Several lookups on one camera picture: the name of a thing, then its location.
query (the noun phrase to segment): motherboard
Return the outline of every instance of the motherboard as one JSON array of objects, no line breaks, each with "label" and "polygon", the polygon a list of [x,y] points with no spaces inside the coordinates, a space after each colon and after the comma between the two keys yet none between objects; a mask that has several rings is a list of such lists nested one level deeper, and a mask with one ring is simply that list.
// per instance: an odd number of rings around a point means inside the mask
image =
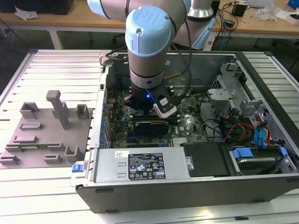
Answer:
[{"label": "motherboard", "polygon": [[[181,89],[174,89],[178,94]],[[167,119],[160,119],[155,110],[147,114],[124,105],[124,97],[129,92],[114,91],[114,96],[107,100],[111,123],[111,147],[173,147],[186,142],[208,141],[208,135],[200,121],[198,102],[200,94],[188,94],[177,106],[175,114]],[[153,130],[145,134],[137,134],[144,128]]]}]

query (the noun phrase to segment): warning label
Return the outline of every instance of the warning label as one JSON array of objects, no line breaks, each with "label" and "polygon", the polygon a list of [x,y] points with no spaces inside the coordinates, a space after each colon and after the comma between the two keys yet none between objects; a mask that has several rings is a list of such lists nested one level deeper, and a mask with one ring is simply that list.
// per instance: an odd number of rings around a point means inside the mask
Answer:
[{"label": "warning label", "polygon": [[162,153],[129,154],[128,163],[132,181],[166,178]]}]

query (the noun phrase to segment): workbench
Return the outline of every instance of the workbench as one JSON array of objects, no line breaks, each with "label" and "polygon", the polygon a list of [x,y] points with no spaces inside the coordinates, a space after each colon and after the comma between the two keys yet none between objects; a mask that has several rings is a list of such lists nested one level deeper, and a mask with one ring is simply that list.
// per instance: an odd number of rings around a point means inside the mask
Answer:
[{"label": "workbench", "polygon": [[[225,3],[232,0],[221,0],[220,8]],[[291,10],[287,6],[288,0],[276,0],[277,7],[283,10]],[[255,17],[256,9],[247,9],[243,17],[238,17],[238,28],[232,32],[231,36],[254,37],[254,38],[277,38],[277,39],[298,39],[299,28],[285,20],[277,18],[275,21],[258,21]],[[109,20],[94,14],[88,7],[86,0],[75,0],[73,9],[68,15],[39,14],[40,18],[24,21],[15,14],[0,13],[0,18],[12,29],[25,30],[47,30],[51,36],[55,49],[63,49],[63,45],[58,35],[58,31],[85,31],[89,32],[92,39],[92,32],[125,32],[125,23]],[[217,36],[220,26],[220,19],[215,24],[208,41],[204,47],[205,51],[210,51],[214,38]],[[6,29],[4,24],[0,24],[0,35],[5,37]]]},{"label": "workbench", "polygon": [[[298,106],[294,105],[299,105],[298,89],[292,84],[296,82],[291,75],[274,57],[267,57],[262,52],[246,54],[250,62],[255,63],[255,69],[263,80],[272,80],[274,75],[276,88],[270,88],[273,83],[268,83],[270,90],[276,92],[276,97],[282,98],[282,101],[284,98],[293,100],[293,111],[289,112],[293,115],[298,113]],[[52,108],[51,103],[46,101],[48,90],[60,90],[61,100],[68,108],[86,104],[95,109],[101,79],[99,55],[99,50],[39,50],[28,53],[0,96],[0,154],[18,125],[23,102],[35,102],[39,108]],[[288,91],[292,91],[294,96],[283,95]],[[71,187],[70,180],[71,167],[0,169],[0,223],[235,223],[239,219],[239,224],[290,224],[299,220],[299,190],[268,203],[94,214]]]}]

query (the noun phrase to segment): floor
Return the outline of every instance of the floor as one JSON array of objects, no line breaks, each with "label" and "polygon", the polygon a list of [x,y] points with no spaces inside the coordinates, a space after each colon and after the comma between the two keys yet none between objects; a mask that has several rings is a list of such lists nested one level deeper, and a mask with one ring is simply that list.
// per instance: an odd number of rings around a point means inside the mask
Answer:
[{"label": "floor", "polygon": [[[47,31],[17,30],[17,35],[32,49],[53,49],[52,41]],[[112,43],[115,33],[93,33],[94,41],[89,41],[87,32],[60,32],[65,49],[117,49],[125,45],[124,37],[118,38],[116,44]],[[221,41],[216,43],[212,50],[221,49]],[[233,37],[224,45],[225,51],[270,51],[289,69],[298,57],[298,47],[294,45],[296,40],[261,39],[257,47],[253,47],[253,38]],[[13,76],[22,62],[21,56],[25,56],[27,48],[22,42],[9,32],[7,39],[0,40],[0,93]],[[299,80],[299,62],[291,70],[291,74]]]}]

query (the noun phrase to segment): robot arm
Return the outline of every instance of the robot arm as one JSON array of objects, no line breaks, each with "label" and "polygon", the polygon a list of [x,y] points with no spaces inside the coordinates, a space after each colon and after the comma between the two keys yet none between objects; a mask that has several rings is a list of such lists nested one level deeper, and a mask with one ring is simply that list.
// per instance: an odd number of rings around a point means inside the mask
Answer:
[{"label": "robot arm", "polygon": [[[173,102],[162,85],[166,53],[186,19],[206,23],[213,16],[212,0],[192,0],[187,14],[183,0],[88,0],[94,13],[126,22],[126,44],[132,81],[132,95],[125,104],[134,109],[154,106],[161,118],[173,114]],[[187,33],[180,32],[178,41]]]}]

